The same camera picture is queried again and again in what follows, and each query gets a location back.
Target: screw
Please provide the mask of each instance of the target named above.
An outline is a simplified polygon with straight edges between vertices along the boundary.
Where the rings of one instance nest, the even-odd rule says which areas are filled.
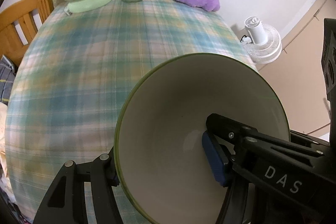
[[[101,155],[99,156],[99,158],[100,158],[101,160],[107,160],[107,159],[109,158],[109,154],[101,154]]]
[[[70,166],[72,166],[73,165],[73,161],[72,160],[68,160],[64,165],[66,166],[66,167],[70,167]]]
[[[249,142],[253,142],[253,143],[256,143],[257,142],[257,139],[255,138],[252,138],[252,137],[245,137],[245,139]]]

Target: white fan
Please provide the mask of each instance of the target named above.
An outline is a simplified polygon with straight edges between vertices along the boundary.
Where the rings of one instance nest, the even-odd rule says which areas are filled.
[[[282,50],[279,32],[272,26],[263,24],[257,17],[245,20],[248,36],[243,36],[241,43],[252,61],[266,64],[276,60]]]

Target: green bowl rim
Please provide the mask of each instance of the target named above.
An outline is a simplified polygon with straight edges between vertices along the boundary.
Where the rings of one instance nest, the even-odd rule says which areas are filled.
[[[145,76],[143,76],[139,82],[134,86],[134,88],[132,89],[132,91],[130,92],[130,94],[128,95],[126,101],[124,102],[124,105],[120,111],[120,114],[119,114],[119,117],[118,117],[118,120],[117,120],[117,125],[115,127],[115,135],[114,135],[114,149],[113,149],[113,154],[114,154],[114,161],[115,161],[115,168],[116,168],[116,171],[117,171],[117,175],[118,175],[118,178],[119,178],[119,181],[120,181],[120,184],[121,184],[121,187],[123,188],[127,198],[129,199],[129,201],[131,202],[131,204],[137,209],[137,211],[142,214],[148,221],[150,221],[151,223],[153,224],[160,224],[158,223],[157,221],[155,221],[153,218],[151,218],[145,211],[144,209],[141,208],[141,206],[137,203],[137,201],[135,200],[135,198],[132,196],[132,194],[130,193],[130,191],[128,190],[128,187],[125,183],[125,179],[124,179],[124,176],[123,176],[123,173],[121,171],[121,167],[120,167],[120,162],[119,162],[119,133],[120,133],[120,127],[121,127],[121,123],[122,123],[122,119],[124,117],[124,114],[125,114],[125,111],[127,109],[127,106],[129,104],[129,102],[131,101],[133,95],[135,94],[135,92],[138,90],[138,88],[143,84],[143,82],[145,82],[154,72],[156,72],[158,69],[162,68],[163,66],[175,61],[175,60],[178,60],[178,59],[181,59],[181,58],[184,58],[184,57],[187,57],[187,56],[191,56],[191,55],[217,55],[217,56],[221,56],[221,57],[224,57],[224,58],[229,58],[229,59],[232,59],[244,66],[246,66],[247,68],[249,68],[251,71],[253,71],[256,75],[258,75],[261,79],[263,79],[265,81],[265,83],[271,88],[271,90],[274,92],[274,95],[276,96],[276,98],[278,99],[279,103],[280,103],[280,106],[283,110],[283,113],[284,113],[284,116],[286,118],[286,122],[287,122],[287,126],[288,126],[288,138],[290,140],[290,129],[289,129],[289,123],[288,123],[288,119],[287,119],[287,116],[286,116],[286,113],[285,113],[285,110],[280,102],[280,99],[279,97],[276,95],[275,91],[272,89],[272,87],[269,85],[269,83],[267,83],[267,81],[258,73],[256,72],[254,69],[252,69],[250,66],[246,65],[245,63],[239,61],[239,60],[236,60],[232,57],[229,57],[229,56],[226,56],[226,55],[221,55],[221,54],[216,54],[216,53],[211,53],[211,52],[194,52],[194,53],[190,53],[190,54],[184,54],[184,55],[180,55],[180,56],[177,56],[177,57],[174,57],[174,58],[171,58],[159,65],[157,65],[156,67],[152,68],[148,73],[146,73]]]

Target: blue gripper pad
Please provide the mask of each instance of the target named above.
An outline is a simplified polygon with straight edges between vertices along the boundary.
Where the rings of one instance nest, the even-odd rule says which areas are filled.
[[[224,163],[219,157],[208,132],[204,132],[202,136],[202,146],[204,152],[208,158],[212,173],[215,177],[215,180],[220,183],[221,186],[226,184],[225,174],[224,174]]]

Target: white bowl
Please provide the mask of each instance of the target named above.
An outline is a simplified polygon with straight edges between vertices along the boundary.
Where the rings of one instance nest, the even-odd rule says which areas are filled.
[[[127,98],[114,142],[121,185],[150,222],[215,223],[226,188],[215,181],[201,143],[211,113],[289,140],[278,97],[247,65],[196,53],[157,66]]]

